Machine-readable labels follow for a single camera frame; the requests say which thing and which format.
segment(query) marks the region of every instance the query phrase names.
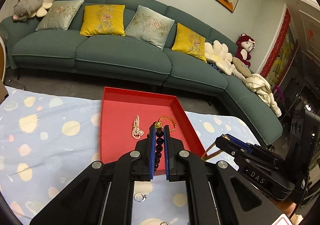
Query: green sofa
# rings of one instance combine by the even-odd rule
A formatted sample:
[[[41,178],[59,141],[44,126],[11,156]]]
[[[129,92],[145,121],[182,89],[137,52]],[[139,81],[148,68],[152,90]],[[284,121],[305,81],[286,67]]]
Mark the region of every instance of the green sofa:
[[[125,5],[124,28],[138,5],[175,20],[163,51],[147,42],[113,35],[85,37],[79,34],[84,7],[92,4]],[[237,45],[193,16],[155,0],[84,0],[69,29],[35,31],[39,18],[26,22],[4,19],[0,26],[9,36],[7,52],[11,67],[57,70],[126,79],[218,97],[232,115],[242,119],[262,145],[275,141],[282,126],[270,108],[235,76],[219,73],[190,55],[172,51],[177,23],[212,43],[219,40],[236,53]]]

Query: bedsheet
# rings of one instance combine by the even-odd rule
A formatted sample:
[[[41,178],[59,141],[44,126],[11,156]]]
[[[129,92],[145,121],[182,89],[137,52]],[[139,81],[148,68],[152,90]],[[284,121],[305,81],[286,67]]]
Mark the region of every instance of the bedsheet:
[[[0,105],[0,191],[24,225],[92,161],[99,159],[101,101],[57,97],[7,87]],[[243,121],[235,117],[186,112],[208,148],[222,133],[258,143]],[[226,153],[210,162],[225,160]],[[164,175],[136,182],[134,193],[147,196],[133,201],[132,224],[188,224],[185,182],[169,183]]]

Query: light blue pillow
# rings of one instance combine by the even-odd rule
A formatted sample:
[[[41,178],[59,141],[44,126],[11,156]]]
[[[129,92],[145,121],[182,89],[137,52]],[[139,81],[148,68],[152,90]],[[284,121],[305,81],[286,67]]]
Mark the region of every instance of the light blue pillow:
[[[36,31],[55,29],[68,30],[72,19],[84,0],[55,1],[39,23]]]
[[[126,36],[149,42],[163,50],[173,23],[174,20],[139,5],[124,33]]]

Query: red box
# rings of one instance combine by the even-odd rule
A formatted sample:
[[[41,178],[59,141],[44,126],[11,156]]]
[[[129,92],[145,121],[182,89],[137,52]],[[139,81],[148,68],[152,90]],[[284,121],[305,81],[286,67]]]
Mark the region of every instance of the red box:
[[[180,139],[186,150],[202,156],[204,148],[177,97],[119,88],[104,88],[100,122],[100,159],[103,163],[117,161],[120,156],[135,149],[137,139],[132,137],[134,118],[139,115],[140,130],[147,137],[149,127],[160,117],[172,117],[177,127],[171,137]],[[166,119],[163,125],[173,124]],[[156,175],[164,174],[164,154]]]

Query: pearl necklace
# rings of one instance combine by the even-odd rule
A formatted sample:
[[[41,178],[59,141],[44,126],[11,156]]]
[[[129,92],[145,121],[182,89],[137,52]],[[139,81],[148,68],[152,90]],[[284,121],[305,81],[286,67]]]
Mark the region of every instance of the pearl necklace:
[[[144,132],[140,130],[139,124],[140,124],[139,116],[136,116],[134,118],[133,127],[132,127],[132,137],[134,139],[139,139],[144,134]]]

